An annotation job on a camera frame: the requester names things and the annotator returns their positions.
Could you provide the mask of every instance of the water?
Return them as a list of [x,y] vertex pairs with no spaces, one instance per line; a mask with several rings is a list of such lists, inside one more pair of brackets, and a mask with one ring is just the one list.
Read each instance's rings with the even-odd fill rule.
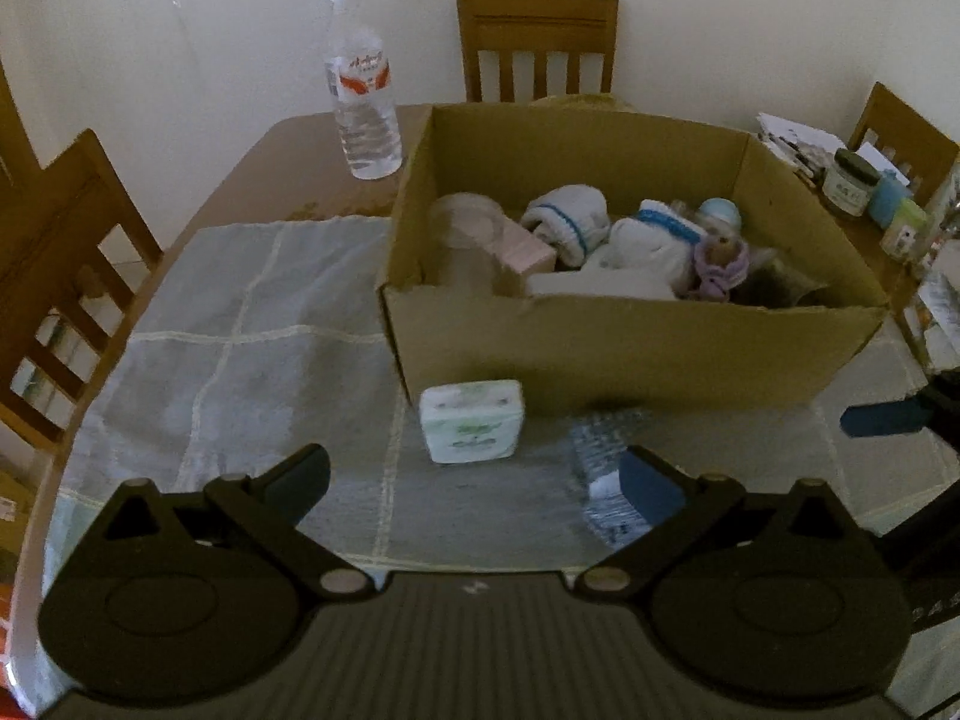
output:
[[350,172],[357,178],[373,180],[398,170],[403,149],[390,85],[353,100],[340,100],[332,62],[326,63],[326,82]]

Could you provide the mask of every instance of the silver screw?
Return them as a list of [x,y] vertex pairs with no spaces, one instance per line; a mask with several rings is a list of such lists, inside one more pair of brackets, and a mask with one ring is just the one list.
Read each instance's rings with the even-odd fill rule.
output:
[[584,574],[584,584],[594,592],[622,592],[630,586],[630,574],[622,568],[601,565]]
[[356,568],[334,568],[320,577],[320,587],[337,595],[352,595],[366,589],[368,577]]

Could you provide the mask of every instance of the wooden chair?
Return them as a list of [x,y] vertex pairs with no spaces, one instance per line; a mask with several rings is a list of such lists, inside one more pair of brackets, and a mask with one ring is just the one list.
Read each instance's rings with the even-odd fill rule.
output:
[[960,152],[957,143],[879,82],[853,130],[850,148],[856,150],[864,141],[873,141],[911,180],[914,199],[920,207],[947,180]]
[[0,69],[0,420],[37,449],[53,452],[64,430],[11,389],[29,360],[70,401],[86,382],[37,339],[51,313],[72,326],[103,360],[112,338],[80,304],[80,273],[90,269],[126,313],[133,292],[99,250],[117,226],[148,269],[160,246],[87,130],[46,169],[40,168]]
[[533,52],[534,100],[547,94],[547,52],[568,55],[568,95],[580,91],[580,55],[603,55],[600,91],[608,93],[618,5],[618,0],[457,0],[467,100],[482,98],[479,52],[485,50],[499,55],[501,103],[515,99],[514,52]]

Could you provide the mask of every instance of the blue stripe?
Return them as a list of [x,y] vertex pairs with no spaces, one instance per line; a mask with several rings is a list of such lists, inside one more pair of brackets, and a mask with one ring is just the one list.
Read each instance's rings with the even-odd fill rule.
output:
[[691,230],[682,221],[672,215],[665,214],[663,211],[655,211],[651,208],[644,208],[637,214],[638,221],[645,221],[647,224],[654,224],[662,227],[674,238],[679,238],[690,245],[697,245],[700,242],[700,234]]
[[577,226],[577,223],[575,223],[575,221],[572,218],[570,218],[568,215],[563,213],[563,211],[561,211],[556,205],[554,205],[551,202],[544,202],[539,204],[536,207],[549,208],[551,211],[553,211],[553,213],[558,215],[558,217],[560,217],[563,221],[566,222],[566,225],[568,225],[568,227],[571,230],[573,230],[573,234],[577,236],[577,242],[578,244],[580,244],[580,249],[583,250],[584,252],[584,260],[586,260],[587,256],[589,256],[590,250],[587,248],[587,241],[584,240],[584,234],[580,232],[580,228]]

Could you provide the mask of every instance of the triangular hole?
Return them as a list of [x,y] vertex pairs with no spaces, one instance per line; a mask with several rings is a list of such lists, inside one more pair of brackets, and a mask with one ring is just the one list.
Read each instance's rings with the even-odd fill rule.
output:
[[107,528],[107,540],[117,541],[120,538],[136,538],[137,536],[153,536],[160,532],[160,525],[150,513],[150,507],[143,498],[128,498],[120,507],[117,516]]
[[843,528],[837,523],[823,498],[808,498],[800,507],[790,526],[790,533],[813,538],[843,538]]

